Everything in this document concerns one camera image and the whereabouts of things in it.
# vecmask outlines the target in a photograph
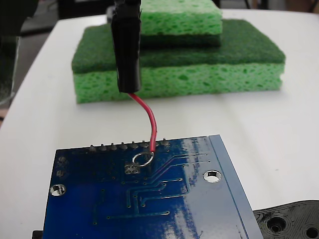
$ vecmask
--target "scouring pad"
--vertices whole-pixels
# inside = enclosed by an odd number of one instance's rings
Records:
[[[222,46],[141,50],[142,98],[278,90],[285,55],[244,20],[223,20]],[[72,62],[78,103],[127,99],[108,25],[85,30]]]
[[[142,35],[216,35],[222,12],[212,0],[143,0]]]
[[[221,44],[222,12],[212,0],[143,0],[141,9],[142,48]]]

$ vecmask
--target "screw hole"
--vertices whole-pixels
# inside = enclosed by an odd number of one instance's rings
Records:
[[[267,227],[273,233],[280,233],[286,228],[286,221],[280,217],[273,217],[267,222]]]
[[[50,194],[54,197],[62,196],[63,194],[65,194],[65,192],[66,188],[62,184],[56,184],[50,188]]]
[[[207,171],[204,179],[209,183],[218,183],[221,180],[221,173],[215,170]]]
[[[311,239],[318,238],[319,232],[316,228],[309,228],[306,232],[307,237]]]

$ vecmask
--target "blue circuit board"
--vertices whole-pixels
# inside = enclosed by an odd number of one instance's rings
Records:
[[[262,238],[219,136],[158,141],[151,165],[135,167],[133,156],[148,149],[58,150],[43,239]]]

